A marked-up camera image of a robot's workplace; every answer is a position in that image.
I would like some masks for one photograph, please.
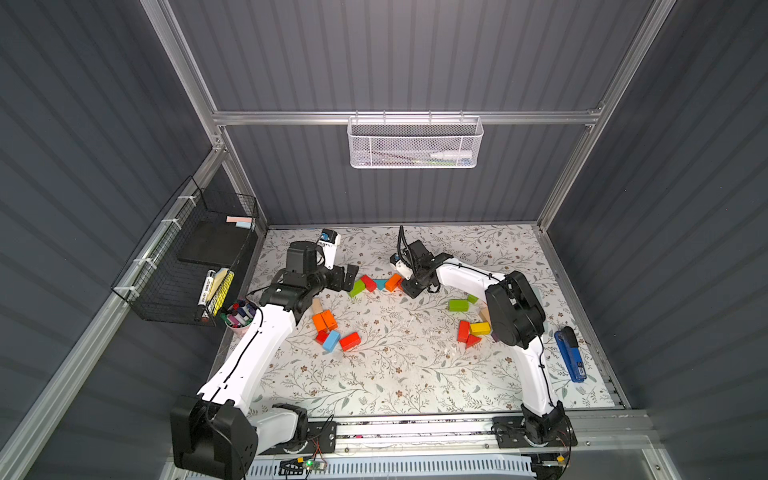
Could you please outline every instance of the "gray wall panel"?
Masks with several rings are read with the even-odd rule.
[[[549,231],[685,478],[763,474],[767,22],[678,2]]]
[[[485,128],[471,169],[364,170],[340,126],[228,127],[271,224],[536,220],[583,131]]]
[[[220,110],[570,110],[650,2],[171,4]]]
[[[5,444],[210,143],[137,2],[2,2],[0,32]],[[155,478],[218,336],[129,316],[28,478]]]

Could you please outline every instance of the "floral tablecloth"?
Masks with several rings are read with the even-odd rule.
[[[341,246],[337,265],[355,263],[359,275],[387,279],[394,273],[389,256],[395,251],[397,228],[338,229]],[[319,230],[271,230],[251,286],[266,285],[285,266],[286,249],[295,240],[314,241]],[[408,227],[409,242],[420,239],[434,254],[448,252],[491,271],[523,272],[539,288],[547,313],[543,336],[550,380],[566,408],[605,407],[608,395],[589,348],[529,225]],[[251,415],[276,402],[302,406],[310,415],[392,415],[403,413],[493,412],[518,410],[521,389],[511,347],[486,336],[465,349],[456,341],[461,319],[479,320],[482,302],[467,313],[450,313],[448,301],[466,294],[443,287],[411,299],[402,291],[363,291],[355,298],[325,290],[323,307],[331,310],[342,337],[358,332],[362,343],[345,353],[326,353],[315,342],[308,310],[278,349],[263,376]],[[588,379],[571,382],[552,336],[565,325],[574,327]],[[230,351],[238,338],[233,340]]]

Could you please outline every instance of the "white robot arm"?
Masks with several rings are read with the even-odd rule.
[[[487,272],[456,259],[446,260],[437,267],[436,273],[442,285],[464,290],[486,303],[488,301],[485,292],[488,288],[505,282],[505,278],[501,274]],[[494,328],[497,328],[497,323],[503,321],[497,320],[493,314],[491,314],[491,319]],[[559,398],[552,388],[552,384],[547,380],[549,374],[547,360],[542,355],[544,343],[541,341],[541,337],[538,337],[538,341],[529,342],[526,348],[515,344],[510,350],[520,375],[523,405],[538,416],[547,415],[557,406]]]
[[[546,315],[525,275],[488,272],[459,261],[447,253],[433,256],[421,240],[406,241],[402,227],[397,252],[389,261],[403,274],[401,287],[415,298],[430,287],[453,286],[488,304],[496,336],[511,346],[523,393],[521,409],[525,437],[532,445],[544,445],[566,430],[568,417],[551,383],[544,356]]]
[[[232,480],[242,478],[253,457],[267,449],[281,445],[294,450],[306,444],[305,409],[281,404],[250,421],[246,415],[275,352],[312,298],[325,288],[353,288],[358,267],[348,265],[345,272],[334,266],[338,245],[339,236],[332,230],[323,230],[316,243],[292,242],[286,268],[264,290],[248,331],[230,357],[197,396],[179,397],[170,413],[177,467]]]
[[[488,272],[467,265],[447,253],[434,257],[417,240],[406,244],[402,227],[398,252],[390,261],[405,273],[401,284],[411,297],[430,286],[448,285],[468,292],[488,304],[493,329],[511,346],[523,392],[525,437],[545,445],[557,431],[567,428],[568,417],[548,381],[543,355],[544,310],[525,276]],[[262,375],[280,344],[294,331],[312,298],[324,288],[350,291],[357,266],[334,266],[339,237],[323,230],[316,243],[293,242],[286,256],[282,280],[269,285],[260,308],[230,358],[197,396],[181,396],[171,411],[174,463],[218,478],[242,478],[253,457],[276,445],[295,450],[306,444],[305,409],[275,405],[267,412],[246,418]],[[323,259],[318,262],[317,253]]]

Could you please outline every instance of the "wire mesh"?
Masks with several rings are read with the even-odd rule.
[[[186,197],[178,214],[161,221],[163,233],[157,244],[143,258],[132,260],[138,263],[132,279],[115,280],[112,290],[125,300],[140,318],[156,322],[187,323],[213,326],[219,307],[237,300],[237,290],[248,267],[250,253],[256,246],[257,233],[249,230],[240,252],[233,261],[232,276],[224,281],[207,302],[208,320],[197,315],[197,301],[200,297],[208,270],[218,267],[184,262],[177,258],[192,237],[200,222],[214,226],[227,222],[227,216],[250,217],[256,225],[256,199],[217,190],[198,188]]]
[[[354,168],[472,168],[483,129],[479,118],[456,123],[347,125]]]

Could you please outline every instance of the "blue block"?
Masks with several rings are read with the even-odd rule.
[[[328,334],[328,338],[323,342],[323,349],[328,353],[332,352],[333,349],[336,348],[336,345],[339,344],[339,340],[341,340],[341,334],[335,330],[331,330],[331,333]]]

